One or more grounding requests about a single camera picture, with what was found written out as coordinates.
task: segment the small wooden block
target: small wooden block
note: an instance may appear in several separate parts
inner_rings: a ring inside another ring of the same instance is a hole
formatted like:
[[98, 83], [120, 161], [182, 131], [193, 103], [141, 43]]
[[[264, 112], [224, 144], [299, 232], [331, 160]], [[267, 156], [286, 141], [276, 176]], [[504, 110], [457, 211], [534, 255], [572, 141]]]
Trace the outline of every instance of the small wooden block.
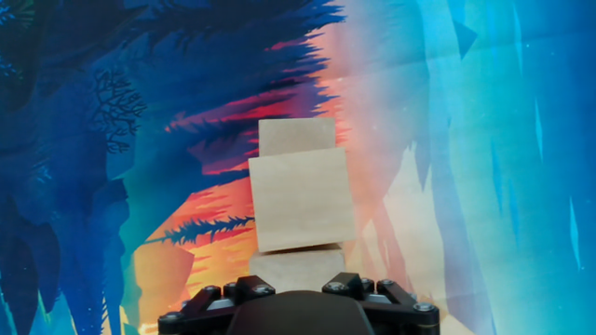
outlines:
[[356, 239], [345, 149], [249, 159], [259, 250]]
[[277, 293], [291, 290], [320, 292], [323, 285], [345, 272], [344, 252], [337, 245], [256, 252], [250, 261], [251, 275], [258, 275]]
[[261, 157], [334, 147], [334, 118], [259, 120], [259, 156]]

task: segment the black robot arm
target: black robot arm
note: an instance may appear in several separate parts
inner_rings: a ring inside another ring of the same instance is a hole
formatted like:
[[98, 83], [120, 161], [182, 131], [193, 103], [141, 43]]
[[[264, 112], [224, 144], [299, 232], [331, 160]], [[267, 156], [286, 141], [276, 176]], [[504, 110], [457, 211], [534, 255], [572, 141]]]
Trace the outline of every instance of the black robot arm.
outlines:
[[256, 275], [208, 286], [158, 326], [160, 335], [439, 335], [439, 322], [435, 306], [392, 280], [340, 273], [321, 292], [276, 294]]

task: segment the painted backdrop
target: painted backdrop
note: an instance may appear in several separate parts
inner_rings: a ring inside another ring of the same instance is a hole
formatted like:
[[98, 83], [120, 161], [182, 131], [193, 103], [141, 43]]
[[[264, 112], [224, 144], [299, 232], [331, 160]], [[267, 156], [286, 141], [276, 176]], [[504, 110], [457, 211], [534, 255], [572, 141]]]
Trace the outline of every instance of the painted backdrop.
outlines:
[[263, 118], [335, 117], [359, 240], [479, 335], [590, 334], [589, 0], [0, 0], [0, 334], [149, 335], [256, 249]]

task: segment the painted pine branch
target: painted pine branch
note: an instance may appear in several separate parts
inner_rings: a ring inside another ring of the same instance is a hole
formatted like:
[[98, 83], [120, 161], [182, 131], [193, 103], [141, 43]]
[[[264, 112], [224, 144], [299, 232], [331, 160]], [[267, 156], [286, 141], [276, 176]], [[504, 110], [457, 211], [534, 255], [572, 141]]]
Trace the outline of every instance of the painted pine branch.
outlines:
[[155, 242], [163, 243], [167, 240], [170, 240], [171, 243], [174, 245], [184, 245], [186, 243], [195, 244], [198, 237], [202, 235], [210, 235], [212, 243], [213, 238], [217, 233], [233, 231], [237, 227], [246, 226], [247, 223], [253, 220], [253, 217], [228, 217], [228, 221], [192, 220], [185, 223], [182, 227], [178, 229], [167, 230], [165, 232], [166, 235], [164, 237], [148, 240], [147, 242], [145, 242], [145, 244]]

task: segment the bolt head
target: bolt head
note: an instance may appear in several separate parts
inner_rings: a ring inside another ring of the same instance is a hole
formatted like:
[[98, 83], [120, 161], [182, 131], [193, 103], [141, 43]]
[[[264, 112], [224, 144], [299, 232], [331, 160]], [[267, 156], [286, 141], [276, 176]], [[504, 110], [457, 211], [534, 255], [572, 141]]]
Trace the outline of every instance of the bolt head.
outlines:
[[381, 280], [381, 284], [388, 286], [388, 285], [395, 284], [395, 282], [391, 279], [383, 279], [383, 280]]
[[184, 315], [180, 312], [169, 312], [159, 317], [160, 321], [176, 321], [183, 318]]
[[268, 286], [267, 284], [260, 284], [252, 288], [252, 291], [257, 294], [268, 294], [273, 293], [273, 288]]
[[435, 307], [432, 303], [428, 302], [419, 302], [413, 306], [414, 310], [418, 312], [432, 312], [437, 307]]
[[331, 282], [325, 285], [325, 288], [333, 292], [341, 292], [347, 290], [347, 286], [340, 282]]

